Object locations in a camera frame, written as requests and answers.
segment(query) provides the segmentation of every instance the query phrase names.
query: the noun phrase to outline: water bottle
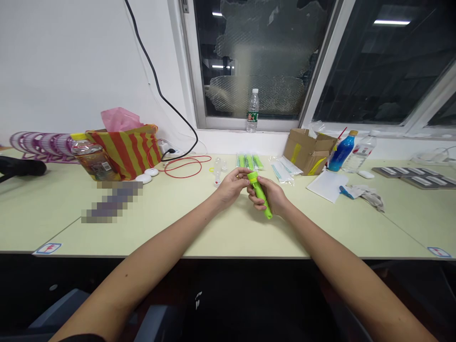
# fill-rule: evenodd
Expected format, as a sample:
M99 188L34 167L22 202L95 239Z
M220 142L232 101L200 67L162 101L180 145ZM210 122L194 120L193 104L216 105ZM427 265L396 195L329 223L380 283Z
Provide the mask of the water bottle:
M247 112L247 132L249 133L255 133L257 131L259 109L260 103L258 101L258 89L252 89L252 96L250 98Z
M367 137L361 140L360 143L355 146L347 161L342 165L342 170L348 173L358 172L374 147L377 146L376 136L378 134L379 131L371 131Z
M357 134L358 131L350 131L348 137L342 140L339 146L337 146L337 150L334 152L328 164L329 171L337 172L341 169L343 162L353 150L353 146L355 145L355 136Z
M112 166L103 147L86 138L84 133L71 135L73 144L71 152L95 181L120 181L120 175Z

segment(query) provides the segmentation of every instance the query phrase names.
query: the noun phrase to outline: cardboard box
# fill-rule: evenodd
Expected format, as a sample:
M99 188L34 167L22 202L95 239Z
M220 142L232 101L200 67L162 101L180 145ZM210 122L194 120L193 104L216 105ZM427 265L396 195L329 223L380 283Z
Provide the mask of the cardboard box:
M303 175L322 173L337 138L317 133L316 138L309 136L309 130L294 128L286 142L284 156L300 168Z

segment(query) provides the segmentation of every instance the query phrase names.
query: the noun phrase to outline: window frame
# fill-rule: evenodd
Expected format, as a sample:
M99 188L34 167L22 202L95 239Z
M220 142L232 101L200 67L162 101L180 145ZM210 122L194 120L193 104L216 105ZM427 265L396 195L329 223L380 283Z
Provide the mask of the window frame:
M328 44L328 41L332 39L332 32L334 31L334 25L337 20L336 14L340 11L340 6L344 3L352 3L353 6L355 0L335 0L334 9L331 13L331 17L328 22L328 28L325 32L322 42L322 53L319 53L317 64L319 63L322 56L324 56L324 47ZM179 1L181 10L182 20L182 33L185 37L184 44L186 54L188 56L189 74L191 79L193 106L195 110L195 117L197 127L200 129L225 129L225 130L245 130L246 122L241 118L223 118L216 116L206 116L206 102L204 95L204 83L202 79L201 60L200 60L200 49L198 42L197 26L196 26L196 13L194 9L193 0L182 0ZM312 73L312 79L314 79L317 73L317 68ZM273 120L273 119L261 119L258 121L258 131L270 131L270 132L288 132L292 128L301 127L303 118L303 109L307 102L309 94L307 91L304 99L303 106L299 113L297 120Z
M184 44L188 66L188 68L184 68L184 72L187 72L190 77L192 105L194 107L197 127L199 129L245 130L246 123L244 119L206 116L204 83L202 79L194 3L193 0L168 1L169 3L179 3L180 20L178 20L178 25L180 34L183 36L182 42ZM288 132L292 128L308 127L311 124L356 1L335 0L328 28L323 38L322 51L319 53L315 70L312 73L311 82L298 120L263 119L258 121L257 130ZM427 126L429 120L455 92L456 61L447 68L428 93L415 106L410 115L400 124L323 123L328 133L340 132L349 125L350 129L358 130L361 136L375 129L379 130L380 136L384 137L431 137L456 140L456 127Z

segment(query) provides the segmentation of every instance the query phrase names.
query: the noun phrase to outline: white wall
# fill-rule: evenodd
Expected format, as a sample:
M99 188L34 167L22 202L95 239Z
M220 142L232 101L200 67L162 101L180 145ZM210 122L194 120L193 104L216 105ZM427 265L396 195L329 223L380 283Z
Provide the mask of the white wall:
M143 66L123 0L0 0L0 143L18 131L83 132L103 128L100 112L124 107L180 147L194 141L159 98ZM164 96L193 124L165 0L130 0ZM212 153L256 149L281 154L287 133L198 130ZM381 139L372 158L408 159L454 142ZM197 151L205 148L198 145Z

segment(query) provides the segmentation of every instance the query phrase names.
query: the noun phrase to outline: green plastic tube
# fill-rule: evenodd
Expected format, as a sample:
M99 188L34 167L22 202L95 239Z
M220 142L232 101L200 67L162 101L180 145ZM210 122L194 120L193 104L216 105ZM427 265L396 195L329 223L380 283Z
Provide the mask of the green plastic tube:
M256 171L251 172L247 175L247 178L250 181L250 184L252 184L253 189L255 190L256 196L265 201L264 205L266 206L266 210L265 210L266 218L272 219L272 212L271 212L271 209L269 208L269 203L266 200L266 195L263 191L263 188L261 187L261 184L258 183L258 181L257 181L257 177L258 177L258 172L256 172Z
M244 154L240 154L237 159L239 160L239 166L245 167L246 166L246 156Z
M260 161L260 157L258 156L258 154L255 154L253 156L253 159L255 160L255 163L256 163L256 165L258 166L259 169L263 169L264 168L262 162Z
M253 170L255 169L255 167L253 166L253 158L252 158L252 155L251 155L251 154L248 154L248 155L247 155L247 164L248 164L248 168L249 168L250 170L253 171Z

